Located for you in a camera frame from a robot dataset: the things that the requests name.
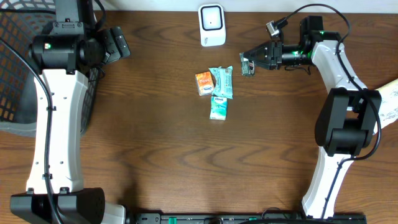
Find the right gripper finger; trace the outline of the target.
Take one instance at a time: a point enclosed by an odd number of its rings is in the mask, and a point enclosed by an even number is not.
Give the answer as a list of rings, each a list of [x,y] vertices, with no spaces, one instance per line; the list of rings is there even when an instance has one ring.
[[[271,42],[264,42],[243,53],[243,57],[246,59],[266,59],[269,56],[270,46]]]
[[[250,62],[252,62],[255,67],[264,68],[266,70],[271,70],[271,61],[266,58],[248,58]]]

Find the teal snack packet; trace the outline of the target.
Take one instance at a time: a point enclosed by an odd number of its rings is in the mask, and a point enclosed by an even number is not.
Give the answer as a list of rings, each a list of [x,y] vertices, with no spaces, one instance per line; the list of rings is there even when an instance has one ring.
[[[216,82],[212,95],[233,99],[233,67],[209,68],[209,71],[214,76]]]

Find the light blue tissue pack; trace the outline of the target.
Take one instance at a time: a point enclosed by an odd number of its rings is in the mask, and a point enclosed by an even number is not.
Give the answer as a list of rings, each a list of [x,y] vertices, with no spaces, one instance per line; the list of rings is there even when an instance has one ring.
[[[225,120],[227,115],[228,99],[225,97],[211,97],[210,119]]]

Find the small orange carton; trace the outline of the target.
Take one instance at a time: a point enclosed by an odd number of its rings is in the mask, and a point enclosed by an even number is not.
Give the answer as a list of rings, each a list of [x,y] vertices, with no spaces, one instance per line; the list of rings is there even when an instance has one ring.
[[[215,86],[210,72],[197,73],[195,75],[195,80],[197,83],[198,94],[200,96],[210,95],[213,93]]]

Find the large yellow snack bag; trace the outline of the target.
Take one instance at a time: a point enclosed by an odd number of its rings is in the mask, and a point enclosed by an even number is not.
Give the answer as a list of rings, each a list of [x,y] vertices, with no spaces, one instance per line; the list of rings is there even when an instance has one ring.
[[[384,128],[397,120],[397,86],[397,79],[395,79],[394,81],[377,89],[382,97],[382,103],[379,109],[381,128]]]

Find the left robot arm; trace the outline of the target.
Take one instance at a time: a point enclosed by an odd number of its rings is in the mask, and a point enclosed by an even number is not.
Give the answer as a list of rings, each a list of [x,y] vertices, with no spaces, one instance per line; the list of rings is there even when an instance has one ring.
[[[124,205],[86,188],[80,160],[81,116],[92,69],[128,57],[119,27],[103,29],[92,1],[57,1],[49,34],[37,35],[25,65],[35,78],[34,161],[11,213],[29,223],[132,223]]]

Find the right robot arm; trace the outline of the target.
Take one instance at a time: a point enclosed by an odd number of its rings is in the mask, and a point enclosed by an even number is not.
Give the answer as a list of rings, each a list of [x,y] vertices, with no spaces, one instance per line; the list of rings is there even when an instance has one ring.
[[[287,18],[270,21],[271,40],[243,54],[255,66],[268,70],[299,65],[315,66],[328,96],[315,124],[318,160],[302,207],[306,217],[331,220],[345,175],[361,150],[368,147],[374,127],[379,125],[382,97],[370,90],[355,74],[345,54],[344,38],[326,31],[320,16],[300,21],[300,41],[284,44],[282,29]]]

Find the grey plastic mesh basket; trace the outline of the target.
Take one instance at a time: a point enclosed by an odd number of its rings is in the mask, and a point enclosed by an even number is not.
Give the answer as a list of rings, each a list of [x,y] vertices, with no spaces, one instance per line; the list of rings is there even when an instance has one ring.
[[[1,9],[20,12],[1,13],[1,38],[27,61],[28,45],[34,36],[52,30],[55,16],[47,13],[22,13],[22,10],[55,11],[54,0],[3,0]],[[14,53],[1,46],[1,130],[35,137],[37,95],[34,76]]]

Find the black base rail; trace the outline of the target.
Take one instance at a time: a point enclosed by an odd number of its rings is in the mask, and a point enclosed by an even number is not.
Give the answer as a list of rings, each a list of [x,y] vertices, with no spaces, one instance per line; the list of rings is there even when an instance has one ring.
[[[365,215],[335,215],[313,219],[297,212],[266,212],[261,215],[192,215],[137,213],[127,217],[128,224],[367,224]]]

